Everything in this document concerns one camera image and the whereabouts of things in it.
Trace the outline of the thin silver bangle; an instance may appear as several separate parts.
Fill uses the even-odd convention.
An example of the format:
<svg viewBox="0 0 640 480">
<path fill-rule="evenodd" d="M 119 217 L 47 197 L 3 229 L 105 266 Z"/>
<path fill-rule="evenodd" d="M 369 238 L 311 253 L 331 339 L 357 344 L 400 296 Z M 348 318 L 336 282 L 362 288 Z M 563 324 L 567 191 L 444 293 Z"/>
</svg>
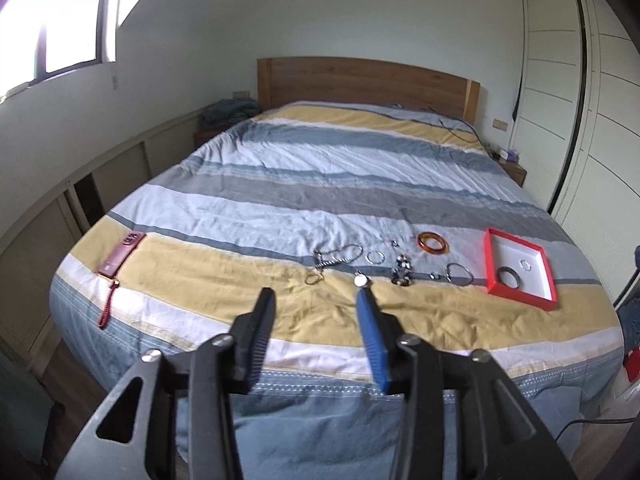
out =
<svg viewBox="0 0 640 480">
<path fill-rule="evenodd" d="M 463 264 L 457 262 L 447 263 L 445 276 L 448 283 L 457 286 L 470 286 L 474 283 L 474 274 Z"/>
</svg>

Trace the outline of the dark brown wide bangle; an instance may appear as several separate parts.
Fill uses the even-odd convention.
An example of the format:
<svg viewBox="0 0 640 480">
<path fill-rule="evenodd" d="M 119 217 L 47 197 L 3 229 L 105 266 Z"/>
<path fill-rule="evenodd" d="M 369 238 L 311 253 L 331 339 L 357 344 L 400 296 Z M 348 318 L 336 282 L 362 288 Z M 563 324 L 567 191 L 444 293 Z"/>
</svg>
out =
<svg viewBox="0 0 640 480">
<path fill-rule="evenodd" d="M 515 290 L 520 289 L 523 284 L 520 274 L 510 266 L 500 266 L 496 271 L 496 280 L 499 284 Z"/>
</svg>

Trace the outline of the silver brooch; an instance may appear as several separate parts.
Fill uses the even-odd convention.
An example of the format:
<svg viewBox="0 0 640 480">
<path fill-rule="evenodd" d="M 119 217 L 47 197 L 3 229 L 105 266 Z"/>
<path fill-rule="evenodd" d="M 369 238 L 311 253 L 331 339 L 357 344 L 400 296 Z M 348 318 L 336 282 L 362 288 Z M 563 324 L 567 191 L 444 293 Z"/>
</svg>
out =
<svg viewBox="0 0 640 480">
<path fill-rule="evenodd" d="M 362 272 L 356 272 L 354 275 L 354 284 L 358 288 L 366 288 L 370 285 L 370 278 Z"/>
</svg>

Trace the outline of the small twisted silver hoop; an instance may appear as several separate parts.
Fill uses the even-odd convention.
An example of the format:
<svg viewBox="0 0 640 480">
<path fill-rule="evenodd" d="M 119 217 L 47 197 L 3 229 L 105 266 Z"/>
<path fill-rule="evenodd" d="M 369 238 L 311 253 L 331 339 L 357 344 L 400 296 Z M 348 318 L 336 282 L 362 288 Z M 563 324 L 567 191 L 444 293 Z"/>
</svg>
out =
<svg viewBox="0 0 640 480">
<path fill-rule="evenodd" d="M 367 252 L 366 260 L 372 266 L 379 266 L 385 261 L 385 255 L 379 250 L 370 250 L 370 252 Z"/>
</svg>

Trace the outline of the amber orange bangle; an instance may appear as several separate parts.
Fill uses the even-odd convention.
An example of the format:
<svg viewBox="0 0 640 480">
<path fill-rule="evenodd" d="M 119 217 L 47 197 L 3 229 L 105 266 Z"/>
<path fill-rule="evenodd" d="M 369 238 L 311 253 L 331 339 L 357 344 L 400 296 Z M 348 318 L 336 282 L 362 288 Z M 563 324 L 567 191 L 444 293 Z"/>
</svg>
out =
<svg viewBox="0 0 640 480">
<path fill-rule="evenodd" d="M 443 255 L 449 252 L 448 242 L 435 232 L 421 232 L 416 237 L 416 244 L 424 252 L 431 255 Z"/>
</svg>

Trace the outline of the thin wire hoop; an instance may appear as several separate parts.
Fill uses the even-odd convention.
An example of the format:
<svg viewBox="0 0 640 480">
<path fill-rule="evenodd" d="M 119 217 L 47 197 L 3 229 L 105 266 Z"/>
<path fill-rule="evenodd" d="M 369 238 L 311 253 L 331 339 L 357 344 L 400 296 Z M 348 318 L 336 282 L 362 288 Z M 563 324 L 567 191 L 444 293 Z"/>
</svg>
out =
<svg viewBox="0 0 640 480">
<path fill-rule="evenodd" d="M 305 278 L 305 284 L 314 286 L 324 280 L 324 273 L 322 269 L 313 268 L 310 269 Z"/>
</svg>

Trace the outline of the red jewelry box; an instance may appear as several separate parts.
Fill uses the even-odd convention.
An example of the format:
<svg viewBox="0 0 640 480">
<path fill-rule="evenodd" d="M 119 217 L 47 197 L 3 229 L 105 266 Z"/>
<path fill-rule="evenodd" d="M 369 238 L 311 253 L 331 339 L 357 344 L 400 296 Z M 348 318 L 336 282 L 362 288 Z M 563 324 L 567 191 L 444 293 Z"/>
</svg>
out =
<svg viewBox="0 0 640 480">
<path fill-rule="evenodd" d="M 486 289 L 489 295 L 528 304 L 546 312 L 552 311 L 558 297 L 544 248 L 496 229 L 487 229 L 484 237 Z M 499 284 L 496 271 L 510 266 L 522 279 L 520 289 Z"/>
</svg>

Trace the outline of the wooden nightstand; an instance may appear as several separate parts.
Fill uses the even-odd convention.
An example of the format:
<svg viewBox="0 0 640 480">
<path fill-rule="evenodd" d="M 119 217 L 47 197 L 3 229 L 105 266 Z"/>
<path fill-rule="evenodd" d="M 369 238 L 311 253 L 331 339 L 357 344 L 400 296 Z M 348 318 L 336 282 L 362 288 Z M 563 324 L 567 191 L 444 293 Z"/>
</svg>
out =
<svg viewBox="0 0 640 480">
<path fill-rule="evenodd" d="M 527 171 L 518 162 L 504 159 L 498 153 L 492 154 L 491 157 L 520 188 L 524 185 Z"/>
</svg>

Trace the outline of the striped bed duvet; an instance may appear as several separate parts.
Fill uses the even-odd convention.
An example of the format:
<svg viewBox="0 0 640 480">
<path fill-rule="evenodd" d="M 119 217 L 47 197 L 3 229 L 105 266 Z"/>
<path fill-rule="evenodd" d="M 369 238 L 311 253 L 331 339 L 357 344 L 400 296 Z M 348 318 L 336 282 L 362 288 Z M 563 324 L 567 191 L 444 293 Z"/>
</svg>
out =
<svg viewBox="0 0 640 480">
<path fill-rule="evenodd" d="M 489 295 L 483 237 L 544 248 L 558 302 L 546 312 Z M 98 270 L 130 231 L 146 237 L 110 281 Z M 421 232 L 449 252 L 431 255 Z M 397 240 L 399 247 L 393 247 Z M 372 266 L 367 252 L 385 261 Z M 447 282 L 457 262 L 470 286 Z M 324 280 L 305 284 L 310 269 Z M 485 152 L 471 126 L 436 113 L 297 102 L 218 134 L 142 185 L 56 270 L 50 309 L 74 356 L 112 388 L 145 351 L 192 350 L 277 296 L 262 377 L 232 402 L 249 479 L 384 479 L 401 400 L 375 387 L 354 275 L 380 307 L 435 348 L 488 350 L 566 455 L 579 419 L 623 359 L 620 323 L 587 257 Z"/>
</svg>

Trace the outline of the purple tissue box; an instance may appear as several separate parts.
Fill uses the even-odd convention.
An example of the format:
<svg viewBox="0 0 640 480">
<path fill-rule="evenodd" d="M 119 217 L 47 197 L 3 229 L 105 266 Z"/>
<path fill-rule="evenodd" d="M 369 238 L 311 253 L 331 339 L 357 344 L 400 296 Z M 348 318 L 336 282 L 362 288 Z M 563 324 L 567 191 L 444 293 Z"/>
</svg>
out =
<svg viewBox="0 0 640 480">
<path fill-rule="evenodd" d="M 517 150 L 508 148 L 507 150 L 500 151 L 500 157 L 504 160 L 507 160 L 508 162 L 517 162 L 520 158 L 520 155 L 518 154 Z"/>
</svg>

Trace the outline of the dark folded blanket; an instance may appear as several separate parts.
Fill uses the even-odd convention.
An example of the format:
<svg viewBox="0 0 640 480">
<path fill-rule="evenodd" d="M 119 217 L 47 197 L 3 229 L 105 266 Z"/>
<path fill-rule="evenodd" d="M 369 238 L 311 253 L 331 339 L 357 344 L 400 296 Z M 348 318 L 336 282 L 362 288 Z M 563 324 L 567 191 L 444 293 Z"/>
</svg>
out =
<svg viewBox="0 0 640 480">
<path fill-rule="evenodd" d="M 228 128 L 261 112 L 262 107 L 253 99 L 222 99 L 202 111 L 200 126 L 203 130 Z"/>
</svg>

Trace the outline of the white sliding wardrobe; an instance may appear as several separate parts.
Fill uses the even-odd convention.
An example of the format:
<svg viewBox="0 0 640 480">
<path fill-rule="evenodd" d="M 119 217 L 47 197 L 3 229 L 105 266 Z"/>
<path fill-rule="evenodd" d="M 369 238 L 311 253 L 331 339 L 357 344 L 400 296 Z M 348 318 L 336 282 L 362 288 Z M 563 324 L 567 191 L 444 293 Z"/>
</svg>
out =
<svg viewBox="0 0 640 480">
<path fill-rule="evenodd" d="M 522 0 L 524 188 L 620 306 L 639 283 L 639 52 L 605 0 Z"/>
</svg>

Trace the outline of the wooden headboard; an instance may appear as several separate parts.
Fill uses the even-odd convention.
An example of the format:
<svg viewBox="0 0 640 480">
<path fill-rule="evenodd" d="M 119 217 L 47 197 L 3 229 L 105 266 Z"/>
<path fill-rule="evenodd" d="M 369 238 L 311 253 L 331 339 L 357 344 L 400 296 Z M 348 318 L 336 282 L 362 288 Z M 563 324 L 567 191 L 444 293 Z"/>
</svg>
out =
<svg viewBox="0 0 640 480">
<path fill-rule="evenodd" d="M 265 110 L 296 101 L 400 104 L 476 119 L 480 83 L 429 68 L 337 56 L 290 56 L 257 61 L 258 102 Z"/>
</svg>

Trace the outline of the window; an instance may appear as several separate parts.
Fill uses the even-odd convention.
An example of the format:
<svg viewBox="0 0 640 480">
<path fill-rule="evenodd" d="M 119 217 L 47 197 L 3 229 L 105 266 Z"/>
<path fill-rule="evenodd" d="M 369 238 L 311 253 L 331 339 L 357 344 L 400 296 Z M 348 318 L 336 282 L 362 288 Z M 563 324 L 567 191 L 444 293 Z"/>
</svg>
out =
<svg viewBox="0 0 640 480">
<path fill-rule="evenodd" d="M 139 0 L 1 0 L 1 99 L 86 66 L 116 61 Z"/>
</svg>

